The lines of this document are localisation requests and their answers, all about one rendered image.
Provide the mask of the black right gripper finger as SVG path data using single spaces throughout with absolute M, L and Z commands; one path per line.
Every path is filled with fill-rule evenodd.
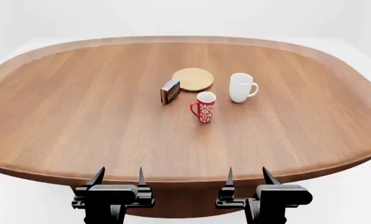
M 224 187 L 219 191 L 219 198 L 233 198 L 234 197 L 234 183 L 233 183 L 233 176 L 232 176 L 232 168 L 229 168 L 229 173 L 227 176 L 227 181 L 224 184 Z
M 281 185 L 281 183 L 276 178 L 274 178 L 274 176 L 265 167 L 262 168 L 262 173 L 263 173 L 265 184 Z

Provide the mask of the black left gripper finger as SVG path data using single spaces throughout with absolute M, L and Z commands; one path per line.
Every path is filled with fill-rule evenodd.
M 98 171 L 98 173 L 96 175 L 94 175 L 94 177 L 92 179 L 90 179 L 89 181 L 87 181 L 87 183 L 85 183 L 85 184 L 83 184 L 81 186 L 75 187 L 74 188 L 74 194 L 75 194 L 75 196 L 76 197 L 79 197 L 82 192 L 84 192 L 86 190 L 89 190 L 90 188 L 92 188 L 92 186 L 102 184 L 103 178 L 104 178 L 104 173 L 105 173 L 105 167 L 102 167 Z
M 147 183 L 144 179 L 144 173 L 142 167 L 139 169 L 139 183 L 137 186 L 138 190 L 138 197 L 141 198 L 151 198 L 152 197 L 152 190 L 147 186 Z

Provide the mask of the chocolate pudding box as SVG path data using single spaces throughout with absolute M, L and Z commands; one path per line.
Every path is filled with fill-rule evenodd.
M 160 89 L 161 102 L 169 104 L 180 94 L 180 80 L 172 78 Z

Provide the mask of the round wooden plate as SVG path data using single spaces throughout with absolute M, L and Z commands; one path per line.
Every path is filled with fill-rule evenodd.
M 183 68 L 175 72 L 172 78 L 180 80 L 180 88 L 185 91 L 202 91 L 209 88 L 214 81 L 211 72 L 202 68 Z

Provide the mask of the red patterned mug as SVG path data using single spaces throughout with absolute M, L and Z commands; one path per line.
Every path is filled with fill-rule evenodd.
M 191 112 L 198 118 L 200 123 L 210 123 L 213 118 L 213 108 L 216 95 L 209 91 L 198 93 L 196 101 L 190 104 Z

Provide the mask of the white ceramic mug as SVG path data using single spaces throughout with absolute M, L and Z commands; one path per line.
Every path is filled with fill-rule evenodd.
M 231 75 L 229 83 L 229 95 L 235 103 L 242 103 L 248 97 L 255 96 L 259 86 L 254 82 L 252 76 L 246 73 L 235 73 Z

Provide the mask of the wooden table pedestal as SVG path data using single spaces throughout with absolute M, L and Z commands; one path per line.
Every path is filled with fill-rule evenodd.
M 163 182 L 147 183 L 155 198 L 153 208 L 128 208 L 126 214 L 148 218 L 202 218 L 242 210 L 241 208 L 218 209 L 216 199 L 224 187 L 218 182 Z M 255 185 L 239 184 L 236 198 L 251 198 Z

